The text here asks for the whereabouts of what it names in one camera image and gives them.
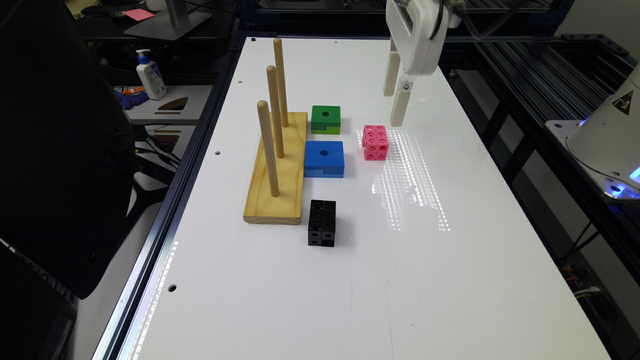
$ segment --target white device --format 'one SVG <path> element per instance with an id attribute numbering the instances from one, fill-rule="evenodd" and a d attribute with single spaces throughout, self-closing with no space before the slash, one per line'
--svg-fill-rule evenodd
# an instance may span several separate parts
<path id="1" fill-rule="evenodd" d="M 640 67 L 586 120 L 547 121 L 546 127 L 609 197 L 640 199 Z"/>
<path id="2" fill-rule="evenodd" d="M 411 88 L 418 76 L 431 75 L 438 67 L 447 28 L 460 24 L 451 12 L 462 0 L 447 0 L 440 10 L 440 0 L 389 0 L 386 21 L 391 32 L 391 50 L 387 63 L 384 95 L 395 99 L 391 126 L 401 126 L 409 104 Z M 400 63 L 403 74 L 397 81 Z"/>
<path id="3" fill-rule="evenodd" d="M 567 139 L 582 164 L 640 192 L 640 67 Z"/>

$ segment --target green block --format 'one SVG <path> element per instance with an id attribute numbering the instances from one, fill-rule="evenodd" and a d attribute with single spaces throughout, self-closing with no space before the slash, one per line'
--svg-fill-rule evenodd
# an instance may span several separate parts
<path id="1" fill-rule="evenodd" d="M 317 126 L 340 127 L 340 106 L 314 105 L 311 109 L 311 129 L 318 130 Z"/>
<path id="2" fill-rule="evenodd" d="M 340 127 L 339 126 L 327 126 L 324 130 L 316 130 L 311 129 L 312 134 L 330 134 L 330 135 L 340 135 Z"/>

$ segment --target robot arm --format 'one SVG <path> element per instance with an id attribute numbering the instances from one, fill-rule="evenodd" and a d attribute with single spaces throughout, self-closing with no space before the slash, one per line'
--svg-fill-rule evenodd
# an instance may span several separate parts
<path id="1" fill-rule="evenodd" d="M 384 95 L 395 93 L 391 126 L 402 126 L 411 88 L 418 76 L 431 75 L 438 67 L 447 28 L 460 24 L 454 6 L 464 0 L 389 0 L 386 20 L 391 32 L 391 50 L 384 83 Z M 400 64 L 403 73 L 398 78 Z"/>

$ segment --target wooden peg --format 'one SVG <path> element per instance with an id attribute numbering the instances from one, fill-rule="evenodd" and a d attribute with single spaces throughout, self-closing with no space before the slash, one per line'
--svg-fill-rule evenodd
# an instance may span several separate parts
<path id="1" fill-rule="evenodd" d="M 276 156 L 284 157 L 282 142 L 282 125 L 280 123 L 280 104 L 278 103 L 278 77 L 273 65 L 267 67 L 267 81 L 269 82 L 269 98 L 271 100 L 271 115 L 273 115 L 273 141 L 276 144 Z"/>
<path id="2" fill-rule="evenodd" d="M 276 53 L 276 69 L 278 73 L 278 93 L 280 95 L 280 116 L 282 126 L 289 126 L 289 110 L 287 109 L 287 89 L 284 81 L 284 57 L 282 55 L 282 40 L 275 38 L 273 48 Z"/>
<path id="3" fill-rule="evenodd" d="M 278 187 L 278 171 L 276 169 L 276 157 L 273 153 L 269 105 L 264 100 L 258 101 L 258 118 L 260 119 L 260 131 L 262 132 L 262 145 L 264 147 L 264 157 L 267 162 L 267 173 L 269 175 L 271 196 L 276 197 L 280 195 L 280 189 Z"/>

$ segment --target pink cube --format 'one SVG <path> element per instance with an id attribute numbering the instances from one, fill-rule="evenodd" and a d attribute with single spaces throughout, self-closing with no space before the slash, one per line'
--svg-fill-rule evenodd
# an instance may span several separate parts
<path id="1" fill-rule="evenodd" d="M 378 153 L 376 151 L 369 151 L 369 150 L 365 150 L 364 151 L 364 159 L 365 160 L 375 160 L 377 155 L 378 155 Z"/>
<path id="2" fill-rule="evenodd" d="M 389 151 L 387 129 L 383 125 L 365 125 L 362 146 L 365 160 L 386 160 Z"/>

